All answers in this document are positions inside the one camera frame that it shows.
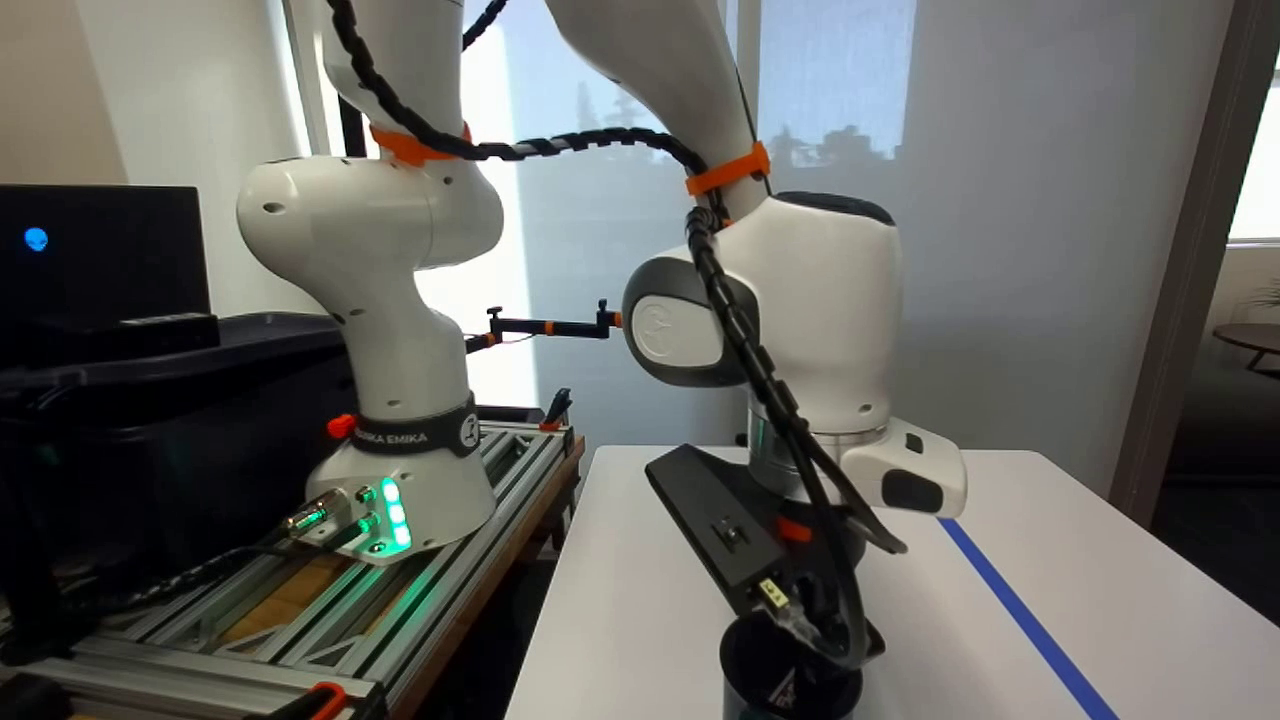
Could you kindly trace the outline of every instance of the cable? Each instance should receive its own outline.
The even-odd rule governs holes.
[[[686,174],[700,176],[708,163],[686,148],[678,138],[667,132],[653,132],[653,129],[590,129],[590,132],[560,132],[560,138],[531,138],[531,141],[517,141],[517,144],[469,144],[461,138],[450,138],[439,129],[432,129],[424,117],[416,117],[398,87],[372,69],[372,53],[369,43],[355,38],[355,13],[352,0],[328,0],[333,8],[333,28],[338,39],[346,43],[346,53],[352,58],[352,71],[355,82],[376,96],[376,104],[420,144],[461,155],[461,161],[531,161],[531,155],[566,155],[566,152],[583,152],[583,148],[605,148],[605,144],[650,144],[662,148],[667,155],[678,155],[678,163],[686,163]]]
[[[490,0],[478,24],[463,32],[463,48],[473,48],[504,8],[509,0]]]
[[[852,519],[860,526],[860,534],[881,546],[884,551],[903,551],[910,546],[898,540],[881,517],[874,512],[874,505],[852,489],[852,481],[841,473],[841,465],[818,445],[818,436],[809,434],[805,416],[801,416],[801,403],[793,397],[793,389],[785,379],[772,378],[772,355],[764,346],[755,346],[752,336],[752,326],[735,314],[733,305],[733,292],[726,284],[726,269],[717,262],[717,249],[713,249],[713,236],[717,236],[717,219],[708,209],[693,209],[689,212],[689,254],[693,254],[693,265],[700,269],[706,278],[706,290],[708,290],[708,299],[713,299],[713,314],[755,391],[755,401],[764,403],[776,436],[785,441],[788,456],[797,462],[797,473],[801,473],[801,486],[805,491],[811,496],[811,505],[828,509],[828,491],[826,486],[818,481],[811,465],[819,465],[832,486],[841,489],[841,500],[847,505]]]

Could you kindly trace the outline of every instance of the black cable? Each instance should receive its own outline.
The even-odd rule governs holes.
[[[818,509],[818,526],[819,526],[819,538],[828,538],[828,557],[832,557],[832,567],[835,567],[835,591],[845,595],[845,610],[847,610],[847,621],[852,629],[864,623],[864,605],[860,605],[860,591],[852,585],[852,557],[845,548],[845,534],[841,534],[841,512],[832,509],[819,478],[811,473],[811,436],[797,412],[797,397],[785,379],[772,378],[772,355],[764,352],[764,346],[755,346],[748,321],[735,314],[733,305],[733,292],[726,284],[726,269],[717,262],[717,249],[713,249],[713,236],[717,236],[717,218],[708,209],[693,209],[689,212],[689,254],[693,254],[693,265],[700,269],[706,278],[706,292],[713,299],[713,314],[730,336],[730,347],[735,352],[740,368],[748,373],[748,383],[755,391],[755,401],[764,403],[776,436],[785,441],[797,473],[801,473],[801,486],[805,486],[805,496],[811,500]],[[867,509],[874,526],[867,528],[881,528],[881,534],[864,534],[874,546],[887,548],[887,551],[902,551],[903,546],[877,519],[877,512]]]
[[[463,32],[463,48],[473,48],[504,8],[509,0],[490,0],[478,24]]]
[[[352,58],[355,82],[376,96],[376,104],[412,141],[420,141],[420,144],[428,144],[437,152],[450,152],[450,155],[461,155],[461,161],[530,161],[530,155],[560,155],[560,152],[583,152],[583,148],[605,148],[605,144],[650,144],[650,148],[662,148],[662,152],[678,155],[678,163],[686,163],[686,174],[693,174],[693,176],[700,176],[708,169],[678,138],[653,132],[653,129],[590,129],[590,132],[531,138],[531,141],[517,141],[517,144],[469,144],[461,138],[450,138],[450,132],[432,129],[424,117],[416,117],[409,104],[399,104],[398,87],[372,69],[372,53],[355,38],[352,0],[328,0],[328,8],[333,8],[338,39]]]

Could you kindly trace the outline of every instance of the black object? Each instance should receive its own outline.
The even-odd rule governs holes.
[[[695,449],[678,449],[653,462],[650,481],[693,551],[706,562],[726,599],[752,614],[755,580],[780,571],[788,548],[764,517],[740,496],[752,489],[748,469],[726,465]]]
[[[730,284],[733,305],[745,314],[748,329],[755,332],[762,329],[755,292],[748,284],[733,280],[733,278],[726,278],[726,284]],[[678,262],[678,255],[655,255],[655,262],[650,262],[650,265],[642,265],[631,274],[630,292],[626,292],[626,318],[631,326],[630,347],[631,347],[636,364],[650,378],[666,379],[666,383],[730,389],[730,383],[745,383],[748,379],[745,368],[740,368],[740,355],[730,346],[730,336],[722,336],[722,360],[717,364],[706,364],[706,368],[653,364],[650,352],[642,352],[642,340],[650,340],[650,336],[653,340],[667,340],[667,332],[666,329],[662,332],[645,329],[650,321],[645,321],[645,314],[636,314],[636,305],[645,305],[645,299],[674,299],[674,305],[689,305],[689,309],[713,314],[713,297],[708,297],[708,284],[706,284],[695,265]]]
[[[911,509],[911,512],[939,512],[944,509],[944,489],[936,489],[926,478],[891,469],[884,478],[884,505],[887,509]]]
[[[195,188],[0,188],[0,368],[216,346]]]
[[[80,633],[69,580],[133,591],[268,538],[333,449],[323,421],[352,403],[323,318],[237,318],[216,347],[0,373],[8,658]]]
[[[730,623],[722,670],[752,707],[805,720],[845,715],[864,689],[860,673],[835,670],[762,614]]]
[[[619,318],[599,299],[596,305],[596,321],[517,321],[504,318],[504,309],[490,309],[490,332],[485,336],[469,336],[469,352],[485,352],[504,346],[509,332],[521,336],[579,336],[579,340],[607,340],[607,332],[619,326]]]
[[[73,696],[44,676],[11,676],[0,685],[0,720],[69,720]]]
[[[828,546],[845,546],[847,562],[860,562],[864,546],[857,538],[818,538],[818,509],[785,505],[762,489],[752,469],[689,445],[645,473],[740,617],[722,640],[726,681],[752,707],[776,715],[845,715],[860,696],[857,670],[881,658],[884,640],[864,621],[852,567],[835,567]],[[819,633],[819,649],[801,643],[762,614],[762,580],[788,589]]]

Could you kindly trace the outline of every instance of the white wall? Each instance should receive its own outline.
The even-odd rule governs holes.
[[[1224,24],[1220,0],[926,0],[898,401],[1106,491]]]
[[[0,32],[6,180],[195,186],[214,309],[316,309],[237,232],[243,174],[297,152],[264,0],[8,0]]]
[[[119,186],[126,163],[73,0],[0,6],[0,180]]]

